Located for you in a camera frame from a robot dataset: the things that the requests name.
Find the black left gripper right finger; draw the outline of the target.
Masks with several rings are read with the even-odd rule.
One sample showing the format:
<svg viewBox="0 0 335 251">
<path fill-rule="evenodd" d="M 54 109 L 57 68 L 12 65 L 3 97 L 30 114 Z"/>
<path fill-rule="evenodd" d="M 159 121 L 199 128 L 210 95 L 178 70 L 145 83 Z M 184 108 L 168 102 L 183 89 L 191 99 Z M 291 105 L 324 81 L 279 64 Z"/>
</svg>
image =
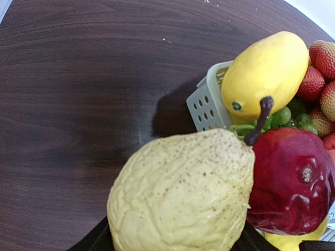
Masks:
<svg viewBox="0 0 335 251">
<path fill-rule="evenodd" d="M 270 244 L 250 224 L 246 224 L 232 251 L 279 251 L 279 249 Z"/>
</svg>

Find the long yellow fruit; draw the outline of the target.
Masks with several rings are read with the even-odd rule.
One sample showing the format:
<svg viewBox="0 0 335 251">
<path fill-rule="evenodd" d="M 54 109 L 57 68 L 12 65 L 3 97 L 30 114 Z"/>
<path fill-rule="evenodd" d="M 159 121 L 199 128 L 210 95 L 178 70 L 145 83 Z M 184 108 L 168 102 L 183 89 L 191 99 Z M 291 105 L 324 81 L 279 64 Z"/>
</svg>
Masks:
<svg viewBox="0 0 335 251">
<path fill-rule="evenodd" d="M 280 31 L 250 45 L 229 66 L 221 84 L 227 110 L 238 117 L 257 119 L 260 101 L 271 96 L 272 112 L 285 107 L 305 77 L 309 51 L 304 40 Z"/>
</svg>

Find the large yellow lemon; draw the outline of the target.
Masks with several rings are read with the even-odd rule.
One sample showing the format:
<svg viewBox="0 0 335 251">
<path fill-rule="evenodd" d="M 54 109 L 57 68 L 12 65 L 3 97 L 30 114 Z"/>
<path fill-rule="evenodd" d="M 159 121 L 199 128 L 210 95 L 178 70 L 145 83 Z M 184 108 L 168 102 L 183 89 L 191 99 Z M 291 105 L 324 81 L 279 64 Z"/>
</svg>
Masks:
<svg viewBox="0 0 335 251">
<path fill-rule="evenodd" d="M 329 218 L 326 217 L 319 227 L 305 235 L 276 235 L 264 232 L 264 238 L 279 250 L 299 251 L 299 244 L 302 241 L 318 241 L 327 228 Z"/>
</svg>

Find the beige perforated plastic basket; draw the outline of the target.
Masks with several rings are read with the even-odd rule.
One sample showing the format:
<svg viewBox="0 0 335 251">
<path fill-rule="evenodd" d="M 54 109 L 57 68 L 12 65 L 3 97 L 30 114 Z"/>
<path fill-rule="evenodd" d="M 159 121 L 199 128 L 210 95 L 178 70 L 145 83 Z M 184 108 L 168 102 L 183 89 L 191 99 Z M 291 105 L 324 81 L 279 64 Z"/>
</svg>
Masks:
<svg viewBox="0 0 335 251">
<path fill-rule="evenodd" d="M 228 128 L 231 116 L 224 106 L 221 82 L 232 61 L 214 64 L 187 98 L 186 104 L 198 132 L 213 128 Z"/>
</svg>

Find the dark red fruit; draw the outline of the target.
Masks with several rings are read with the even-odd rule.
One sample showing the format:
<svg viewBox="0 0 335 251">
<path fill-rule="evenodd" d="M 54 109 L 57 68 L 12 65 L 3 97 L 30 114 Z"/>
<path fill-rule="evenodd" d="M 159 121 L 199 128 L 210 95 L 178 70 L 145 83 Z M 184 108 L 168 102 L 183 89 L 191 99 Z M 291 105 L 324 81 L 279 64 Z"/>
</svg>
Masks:
<svg viewBox="0 0 335 251">
<path fill-rule="evenodd" d="M 279 235 L 315 231 L 334 203 L 334 162 L 311 131 L 277 128 L 261 134 L 247 220 Z"/>
</svg>

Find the pale yellow wrinkled fruit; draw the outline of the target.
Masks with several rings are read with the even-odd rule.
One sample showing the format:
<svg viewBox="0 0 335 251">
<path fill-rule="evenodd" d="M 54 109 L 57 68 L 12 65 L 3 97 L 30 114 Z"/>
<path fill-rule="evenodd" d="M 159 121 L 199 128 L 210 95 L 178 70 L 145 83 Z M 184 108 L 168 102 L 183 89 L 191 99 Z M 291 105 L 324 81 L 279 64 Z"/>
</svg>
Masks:
<svg viewBox="0 0 335 251">
<path fill-rule="evenodd" d="M 249 209 L 255 153 L 226 129 L 155 139 L 111 187 L 115 250 L 230 250 Z"/>
</svg>

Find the green grape bunch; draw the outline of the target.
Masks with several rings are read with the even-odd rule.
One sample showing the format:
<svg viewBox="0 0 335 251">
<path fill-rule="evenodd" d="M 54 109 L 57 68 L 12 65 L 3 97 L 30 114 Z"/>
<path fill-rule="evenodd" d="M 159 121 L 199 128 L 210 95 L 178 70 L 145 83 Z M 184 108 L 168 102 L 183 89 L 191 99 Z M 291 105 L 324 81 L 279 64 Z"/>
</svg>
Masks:
<svg viewBox="0 0 335 251">
<path fill-rule="evenodd" d="M 233 124 L 229 127 L 229 130 L 235 133 L 240 139 L 243 139 L 257 125 L 258 120 L 253 120 L 251 122 L 244 122 L 243 124 Z M 318 135 L 318 129 L 312 122 L 310 115 L 293 108 L 288 108 L 287 106 L 269 116 L 261 133 L 274 128 L 303 129 Z"/>
</svg>

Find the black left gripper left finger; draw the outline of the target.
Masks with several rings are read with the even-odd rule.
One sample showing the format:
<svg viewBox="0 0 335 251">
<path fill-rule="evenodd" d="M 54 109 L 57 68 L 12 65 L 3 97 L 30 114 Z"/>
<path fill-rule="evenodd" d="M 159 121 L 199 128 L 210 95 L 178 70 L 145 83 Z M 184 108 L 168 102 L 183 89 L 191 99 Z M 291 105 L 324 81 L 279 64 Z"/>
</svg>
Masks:
<svg viewBox="0 0 335 251">
<path fill-rule="evenodd" d="M 114 251 L 107 217 L 104 217 L 81 241 L 68 251 Z"/>
</svg>

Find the red lychee bunch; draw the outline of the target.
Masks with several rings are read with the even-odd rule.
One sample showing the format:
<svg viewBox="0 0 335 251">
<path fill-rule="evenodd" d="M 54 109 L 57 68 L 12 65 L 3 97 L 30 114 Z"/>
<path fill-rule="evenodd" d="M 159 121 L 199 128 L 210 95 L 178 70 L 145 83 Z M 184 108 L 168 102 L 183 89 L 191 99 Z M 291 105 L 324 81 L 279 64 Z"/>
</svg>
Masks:
<svg viewBox="0 0 335 251">
<path fill-rule="evenodd" d="M 309 48 L 309 66 L 298 90 L 308 104 L 304 126 L 324 138 L 334 133 L 334 43 L 317 40 Z"/>
</svg>

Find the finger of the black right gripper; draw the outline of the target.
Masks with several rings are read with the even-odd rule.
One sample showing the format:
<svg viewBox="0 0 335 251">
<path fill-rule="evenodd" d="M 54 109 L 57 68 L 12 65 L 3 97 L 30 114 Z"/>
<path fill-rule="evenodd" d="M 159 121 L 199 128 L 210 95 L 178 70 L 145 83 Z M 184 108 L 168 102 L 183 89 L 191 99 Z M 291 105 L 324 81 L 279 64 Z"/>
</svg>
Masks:
<svg viewBox="0 0 335 251">
<path fill-rule="evenodd" d="M 300 251 L 335 251 L 335 242 L 303 241 L 299 244 Z"/>
</svg>

